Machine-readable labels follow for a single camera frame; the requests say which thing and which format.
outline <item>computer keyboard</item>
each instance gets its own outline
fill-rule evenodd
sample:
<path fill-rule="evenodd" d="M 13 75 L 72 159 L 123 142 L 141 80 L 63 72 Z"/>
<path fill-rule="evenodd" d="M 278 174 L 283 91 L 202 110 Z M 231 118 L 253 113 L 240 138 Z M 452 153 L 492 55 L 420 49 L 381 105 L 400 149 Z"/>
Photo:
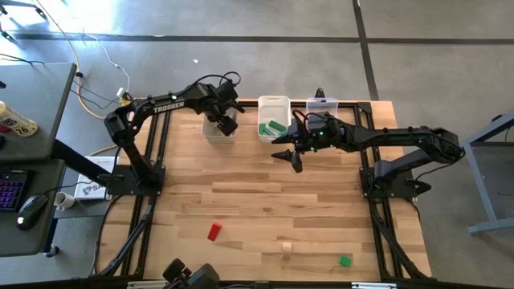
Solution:
<path fill-rule="evenodd" d="M 0 213 L 18 212 L 25 201 L 30 170 L 0 172 Z"/>

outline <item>paper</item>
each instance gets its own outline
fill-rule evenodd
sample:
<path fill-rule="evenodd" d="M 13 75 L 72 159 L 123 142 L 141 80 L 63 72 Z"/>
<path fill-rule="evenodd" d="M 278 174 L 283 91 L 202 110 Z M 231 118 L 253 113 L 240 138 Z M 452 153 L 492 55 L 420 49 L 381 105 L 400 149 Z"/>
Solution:
<path fill-rule="evenodd" d="M 94 162 L 99 165 L 103 169 L 108 172 L 112 172 L 114 169 L 114 157 L 86 157 L 88 160 Z M 79 175 L 79 180 L 77 182 L 90 182 L 91 180 L 83 175 Z M 75 187 L 75 199 L 77 200 L 95 200 L 95 199 L 103 199 L 105 195 L 105 187 L 102 185 L 98 185 L 95 182 L 91 184 L 78 184 Z"/>

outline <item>black mouse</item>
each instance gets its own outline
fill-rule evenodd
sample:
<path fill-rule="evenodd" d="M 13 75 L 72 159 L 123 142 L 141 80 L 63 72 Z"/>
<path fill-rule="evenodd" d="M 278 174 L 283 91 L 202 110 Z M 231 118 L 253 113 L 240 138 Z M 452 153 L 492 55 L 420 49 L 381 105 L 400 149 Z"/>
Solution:
<path fill-rule="evenodd" d="M 29 230 L 39 220 L 39 215 L 47 206 L 48 197 L 43 194 L 36 194 L 29 197 L 18 212 L 16 227 L 20 230 Z"/>

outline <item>wooden table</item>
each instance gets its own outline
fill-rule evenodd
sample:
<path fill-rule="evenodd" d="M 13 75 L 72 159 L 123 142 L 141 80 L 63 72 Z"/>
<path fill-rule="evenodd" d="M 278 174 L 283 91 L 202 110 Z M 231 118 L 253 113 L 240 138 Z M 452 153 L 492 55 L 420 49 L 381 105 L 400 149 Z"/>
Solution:
<path fill-rule="evenodd" d="M 371 104 L 376 128 L 396 128 L 391 102 Z M 361 196 L 359 153 L 335 149 L 306 153 L 304 171 L 295 173 L 286 161 L 270 157 L 287 145 L 259 141 L 257 108 L 238 114 L 233 144 L 207 142 L 201 133 L 202 118 L 189 109 L 172 113 L 165 188 L 157 200 L 145 279 L 162 279 L 162 271 L 174 258 L 193 271 L 210 263 L 222 279 L 231 280 L 380 279 L 368 202 Z M 339 118 L 354 122 L 348 109 L 340 109 Z M 149 119 L 137 136 L 142 152 L 148 130 Z M 380 150 L 386 160 L 403 154 L 402 148 Z M 100 269 L 127 238 L 133 202 L 134 197 L 121 198 L 107 218 Z M 398 241 L 420 271 L 430 275 L 414 208 L 392 199 L 391 210 Z M 213 222 L 223 225 L 215 242 L 207 239 Z M 281 260 L 283 242 L 292 243 L 288 261 Z M 389 247 L 385 252 L 393 271 Z M 339 264 L 342 254 L 353 260 L 351 267 Z M 133 255 L 133 268 L 137 256 Z"/>

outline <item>white cup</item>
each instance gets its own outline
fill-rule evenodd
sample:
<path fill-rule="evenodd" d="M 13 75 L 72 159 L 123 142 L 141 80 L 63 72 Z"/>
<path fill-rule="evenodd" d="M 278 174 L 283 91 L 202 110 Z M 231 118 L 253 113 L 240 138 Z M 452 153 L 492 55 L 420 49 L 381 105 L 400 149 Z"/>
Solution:
<path fill-rule="evenodd" d="M 64 211 L 65 209 L 73 206 L 74 203 L 75 198 L 65 192 L 58 192 L 55 195 L 54 206 L 57 207 L 57 210 Z"/>

